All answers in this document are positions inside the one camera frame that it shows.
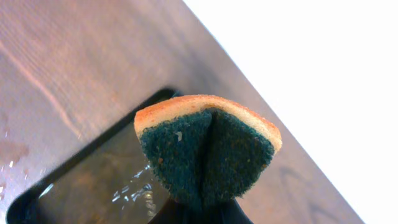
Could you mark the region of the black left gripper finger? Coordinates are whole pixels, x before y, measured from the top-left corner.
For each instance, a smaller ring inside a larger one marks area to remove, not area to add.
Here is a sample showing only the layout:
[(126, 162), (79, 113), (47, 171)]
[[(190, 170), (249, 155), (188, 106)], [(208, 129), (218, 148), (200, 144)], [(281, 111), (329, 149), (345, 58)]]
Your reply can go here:
[(188, 206), (168, 199), (149, 224), (252, 224), (252, 221), (235, 199), (205, 212), (194, 212)]

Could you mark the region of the green and yellow scrub sponge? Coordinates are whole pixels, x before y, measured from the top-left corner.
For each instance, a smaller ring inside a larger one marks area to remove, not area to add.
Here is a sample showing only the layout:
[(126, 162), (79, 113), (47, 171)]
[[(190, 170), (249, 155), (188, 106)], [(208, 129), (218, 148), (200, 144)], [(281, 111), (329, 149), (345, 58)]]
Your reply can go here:
[(134, 129), (170, 196), (207, 210), (245, 194), (282, 147), (279, 129), (214, 95), (171, 98), (139, 110)]

